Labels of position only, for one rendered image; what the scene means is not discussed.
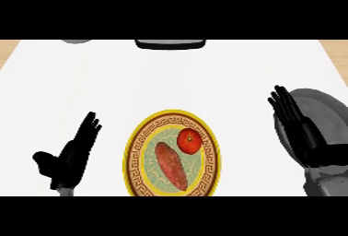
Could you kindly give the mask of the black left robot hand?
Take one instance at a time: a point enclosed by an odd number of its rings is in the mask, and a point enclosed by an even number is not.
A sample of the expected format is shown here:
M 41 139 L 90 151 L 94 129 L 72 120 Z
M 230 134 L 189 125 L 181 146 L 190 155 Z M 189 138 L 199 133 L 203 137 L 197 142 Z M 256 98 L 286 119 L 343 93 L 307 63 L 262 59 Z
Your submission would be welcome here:
M 66 143 L 59 156 L 43 151 L 34 153 L 32 159 L 38 165 L 40 174 L 51 179 L 51 190 L 76 187 L 100 128 L 96 114 L 88 112 L 78 127 L 75 138 Z

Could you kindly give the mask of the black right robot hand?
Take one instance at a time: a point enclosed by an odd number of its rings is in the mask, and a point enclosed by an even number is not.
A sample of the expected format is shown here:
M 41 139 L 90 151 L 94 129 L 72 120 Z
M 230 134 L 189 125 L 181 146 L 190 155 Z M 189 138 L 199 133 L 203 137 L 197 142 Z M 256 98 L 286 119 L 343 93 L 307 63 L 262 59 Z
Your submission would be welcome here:
M 329 145 L 318 127 L 304 116 L 295 99 L 281 86 L 270 93 L 270 105 L 274 118 L 280 122 L 292 150 L 292 157 L 307 168 L 348 165 L 348 144 Z

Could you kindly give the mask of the yellow patterned plate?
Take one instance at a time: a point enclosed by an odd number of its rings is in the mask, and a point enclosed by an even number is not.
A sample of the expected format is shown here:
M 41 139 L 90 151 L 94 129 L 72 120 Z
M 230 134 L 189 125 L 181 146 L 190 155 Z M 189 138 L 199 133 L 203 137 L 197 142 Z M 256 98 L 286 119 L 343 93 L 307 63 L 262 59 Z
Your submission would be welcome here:
M 193 129 L 202 139 L 200 149 L 189 155 L 177 146 L 184 128 Z M 165 142 L 175 150 L 183 164 L 187 189 L 181 191 L 166 179 L 155 155 L 155 146 Z M 135 127 L 124 152 L 122 172 L 133 196 L 208 196 L 220 178 L 220 148 L 212 130 L 190 112 L 165 110 L 153 113 Z

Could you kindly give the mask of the sweet potato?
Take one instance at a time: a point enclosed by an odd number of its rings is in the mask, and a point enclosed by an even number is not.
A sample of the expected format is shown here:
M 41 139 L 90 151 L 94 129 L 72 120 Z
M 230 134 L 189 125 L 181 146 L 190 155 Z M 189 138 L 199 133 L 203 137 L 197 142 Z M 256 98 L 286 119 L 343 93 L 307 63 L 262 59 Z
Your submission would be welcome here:
M 187 179 L 183 170 L 180 156 L 175 150 L 165 142 L 159 142 L 155 146 L 155 155 L 163 175 L 172 185 L 184 191 L 187 189 Z

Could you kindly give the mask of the red tomato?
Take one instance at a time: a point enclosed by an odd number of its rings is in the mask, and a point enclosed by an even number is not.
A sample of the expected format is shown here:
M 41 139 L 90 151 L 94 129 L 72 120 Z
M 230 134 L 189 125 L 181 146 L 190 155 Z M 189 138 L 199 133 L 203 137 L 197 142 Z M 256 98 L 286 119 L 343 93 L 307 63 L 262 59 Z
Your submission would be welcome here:
M 184 128 L 177 136 L 177 146 L 183 153 L 193 155 L 200 149 L 200 135 L 190 129 Z

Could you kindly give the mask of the dark grey appliance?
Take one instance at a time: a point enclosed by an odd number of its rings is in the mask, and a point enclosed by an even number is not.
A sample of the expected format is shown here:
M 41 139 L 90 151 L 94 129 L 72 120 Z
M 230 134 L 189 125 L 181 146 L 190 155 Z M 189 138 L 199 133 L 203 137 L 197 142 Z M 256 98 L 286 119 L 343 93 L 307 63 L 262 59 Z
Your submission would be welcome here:
M 135 40 L 141 49 L 150 50 L 190 50 L 203 47 L 206 40 Z

